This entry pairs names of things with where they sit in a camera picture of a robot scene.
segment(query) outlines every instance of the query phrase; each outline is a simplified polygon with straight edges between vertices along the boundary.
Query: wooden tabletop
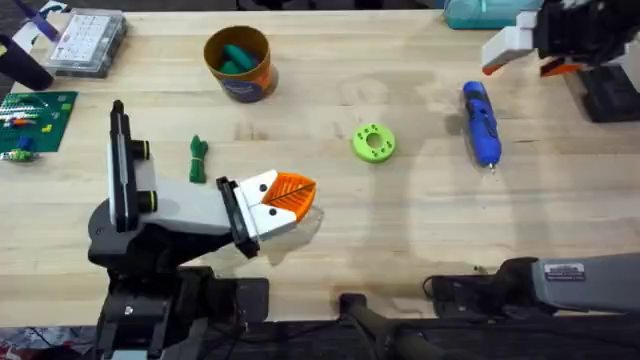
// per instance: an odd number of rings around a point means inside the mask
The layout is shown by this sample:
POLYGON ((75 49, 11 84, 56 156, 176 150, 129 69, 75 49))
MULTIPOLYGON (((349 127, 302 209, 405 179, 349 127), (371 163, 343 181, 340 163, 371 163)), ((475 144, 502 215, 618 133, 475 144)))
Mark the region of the wooden tabletop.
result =
POLYGON ((317 181, 307 219, 257 258, 229 246, 194 261, 224 276, 267 277, 271 320, 335 317, 347 291, 389 316, 430 317, 421 290, 429 275, 495 270, 522 255, 640 250, 640 124, 590 123, 563 78, 537 76, 535 56, 483 76, 480 47, 493 32, 450 30, 439 11, 127 18, 106 80, 51 88, 80 92, 60 151, 0 164, 0 326, 95 323, 107 276, 87 260, 87 223, 107 196, 115 99, 134 136, 151 141, 159 175, 187 181, 199 134, 211 146, 210 179, 275 168, 317 181), (207 38, 232 24, 267 35, 280 73, 275 93, 256 104, 231 101, 203 62, 207 38), (468 150, 468 80, 484 81, 498 118, 495 175, 468 150), (351 150, 352 133, 369 122, 395 133, 385 163, 351 150))

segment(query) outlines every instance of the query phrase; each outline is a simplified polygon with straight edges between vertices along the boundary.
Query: orange gripper pad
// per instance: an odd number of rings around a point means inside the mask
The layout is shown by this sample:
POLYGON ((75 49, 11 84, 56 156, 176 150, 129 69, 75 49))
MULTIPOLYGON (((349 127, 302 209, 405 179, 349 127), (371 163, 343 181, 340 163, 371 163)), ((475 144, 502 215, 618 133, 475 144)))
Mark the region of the orange gripper pad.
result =
POLYGON ((491 65, 491 66, 487 66, 487 67, 483 67, 482 68, 482 72, 489 76, 491 74, 493 74, 494 72, 496 72, 498 69, 500 69, 502 66, 504 66, 504 64, 498 64, 498 65, 491 65))
POLYGON ((311 208, 315 195, 315 181, 302 175, 279 172, 262 203, 293 211, 296 221, 300 222, 311 208))
POLYGON ((540 77, 548 77, 554 75, 566 74, 574 71, 578 71, 582 69, 582 65, 580 64, 561 64, 553 69, 544 72, 544 70, 540 69, 540 77))

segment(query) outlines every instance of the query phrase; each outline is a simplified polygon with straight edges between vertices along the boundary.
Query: green gear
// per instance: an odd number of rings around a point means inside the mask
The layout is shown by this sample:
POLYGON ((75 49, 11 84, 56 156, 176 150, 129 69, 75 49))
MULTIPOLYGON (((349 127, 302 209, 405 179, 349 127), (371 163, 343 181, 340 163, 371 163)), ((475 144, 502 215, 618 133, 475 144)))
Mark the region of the green gear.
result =
POLYGON ((360 126, 352 139, 353 150, 364 161, 379 163, 387 160, 396 149, 396 138, 389 128, 380 124, 360 126), (371 146, 372 137, 378 137, 379 143, 371 146))

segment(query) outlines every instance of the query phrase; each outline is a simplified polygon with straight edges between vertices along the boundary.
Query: black cable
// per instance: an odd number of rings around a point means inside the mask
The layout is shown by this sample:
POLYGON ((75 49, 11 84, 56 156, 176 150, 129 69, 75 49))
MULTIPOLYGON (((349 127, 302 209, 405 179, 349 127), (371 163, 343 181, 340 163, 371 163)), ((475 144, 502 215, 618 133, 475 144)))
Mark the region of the black cable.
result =
POLYGON ((379 360, 378 354, 376 353, 376 349, 374 345, 371 343, 371 340, 367 336, 367 333, 362 328, 362 325, 360 325, 358 320, 356 320, 353 316, 350 316, 350 315, 345 315, 344 318, 348 320, 351 323, 351 325, 353 325, 353 327, 356 329, 356 331, 360 335, 360 340, 362 341, 362 344, 364 345, 364 347, 367 349, 367 353, 368 353, 367 355, 369 355, 369 359, 379 360))
POLYGON ((474 331, 509 331, 520 333, 536 333, 548 334, 570 338, 574 340, 598 341, 609 345, 616 345, 624 348, 632 348, 640 352, 640 344, 629 343, 613 338, 605 338, 584 332, 574 332, 566 330, 556 330, 553 328, 529 328, 514 325, 483 325, 483 324, 464 324, 464 325, 435 325, 435 326, 409 326, 415 330, 474 330, 474 331))
POLYGON ((429 276, 422 282, 422 292, 427 300, 433 302, 433 295, 427 291, 427 283, 433 279, 433 276, 429 276))
POLYGON ((217 348, 221 347, 222 345, 225 344, 225 342, 227 342, 227 338, 224 339, 220 339, 220 341, 218 341, 218 343, 216 343, 214 346, 210 347, 209 349, 207 349, 206 351, 201 351, 200 353, 202 355, 198 356, 198 360, 204 360, 207 356, 211 355, 211 353, 216 350, 217 348))
MULTIPOLYGON (((316 331, 322 331, 322 330, 326 330, 328 328, 334 327, 336 325, 339 324, 341 319, 337 319, 334 321, 331 321, 329 323, 326 324, 320 324, 318 326, 314 326, 314 327, 310 327, 307 329, 303 329, 298 331, 297 333, 293 334, 293 335, 288 335, 288 336, 278 336, 278 337, 273 337, 273 338, 265 338, 265 339, 258 339, 258 340, 249 340, 249 339, 242 339, 239 338, 238 341, 241 343, 245 343, 245 344, 264 344, 264 343, 278 343, 278 342, 287 342, 287 341, 291 341, 293 339, 299 338, 303 335, 309 334, 309 333, 313 333, 316 331)), ((225 330, 222 330, 218 327, 212 326, 212 329, 214 329, 215 331, 227 336, 227 337, 231 337, 231 334, 229 334, 228 332, 226 332, 225 330)))
POLYGON ((33 331, 33 333, 36 334, 42 341, 44 341, 44 343, 47 344, 48 347, 53 347, 53 344, 48 342, 47 339, 45 339, 44 336, 40 333, 40 331, 36 330, 36 328, 28 327, 27 329, 33 331))
POLYGON ((224 360, 229 360, 231 359, 231 354, 233 353, 233 349, 235 349, 236 344, 238 343, 238 339, 240 339, 240 336, 242 335, 241 332, 238 332, 238 336, 236 336, 233 339, 233 342, 231 343, 231 346, 229 346, 229 350, 227 350, 227 355, 224 356, 224 360))

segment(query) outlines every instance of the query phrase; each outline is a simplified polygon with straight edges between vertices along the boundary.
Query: clear plastic case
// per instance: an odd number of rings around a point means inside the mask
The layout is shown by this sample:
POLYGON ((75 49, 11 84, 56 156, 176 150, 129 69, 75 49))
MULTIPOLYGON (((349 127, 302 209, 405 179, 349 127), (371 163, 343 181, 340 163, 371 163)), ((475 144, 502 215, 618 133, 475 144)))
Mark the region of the clear plastic case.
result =
POLYGON ((536 10, 542 0, 447 0, 444 17, 452 29, 502 29, 516 24, 522 10, 536 10))
POLYGON ((126 32, 122 11, 74 9, 44 66, 58 76, 105 78, 126 32))

